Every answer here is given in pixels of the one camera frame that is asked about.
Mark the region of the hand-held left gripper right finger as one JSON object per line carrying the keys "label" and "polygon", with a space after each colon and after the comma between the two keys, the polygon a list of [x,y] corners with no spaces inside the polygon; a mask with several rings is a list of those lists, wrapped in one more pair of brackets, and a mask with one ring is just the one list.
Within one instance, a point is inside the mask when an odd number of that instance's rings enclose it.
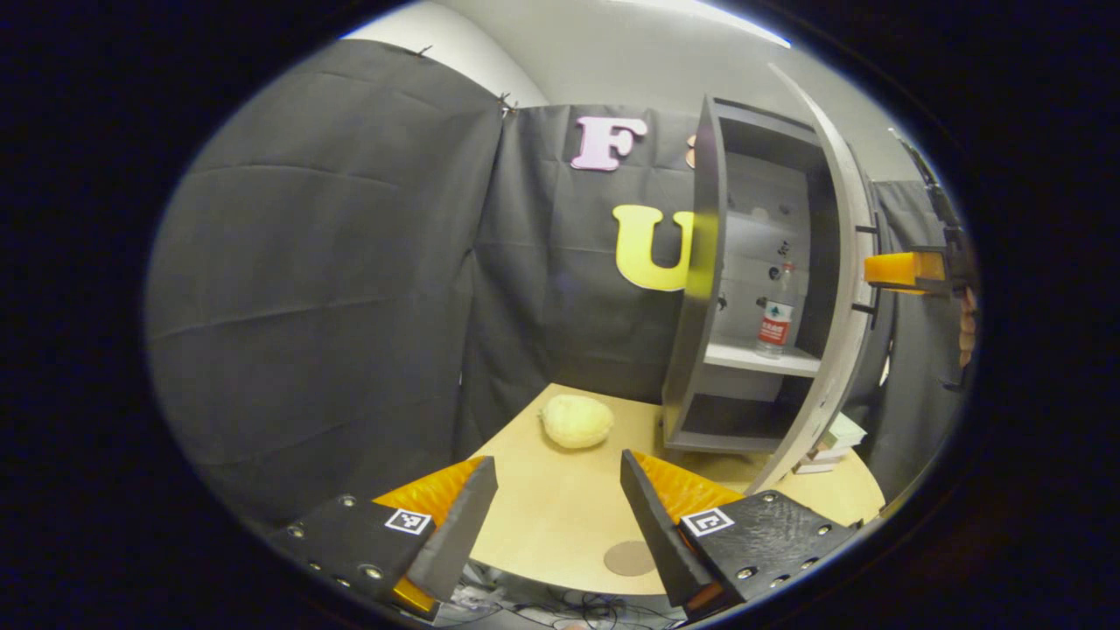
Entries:
{"label": "hand-held left gripper right finger", "polygon": [[619,483],[668,602],[688,620],[769,597],[858,530],[780,491],[745,495],[640,451],[620,452]]}

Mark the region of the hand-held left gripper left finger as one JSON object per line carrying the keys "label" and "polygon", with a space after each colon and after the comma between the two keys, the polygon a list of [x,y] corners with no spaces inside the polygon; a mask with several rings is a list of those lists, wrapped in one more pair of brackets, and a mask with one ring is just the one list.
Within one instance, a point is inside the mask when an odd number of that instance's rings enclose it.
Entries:
{"label": "hand-held left gripper left finger", "polygon": [[267,544],[351,599],[433,619],[452,597],[497,490],[495,458],[476,456],[376,498],[332,497]]}

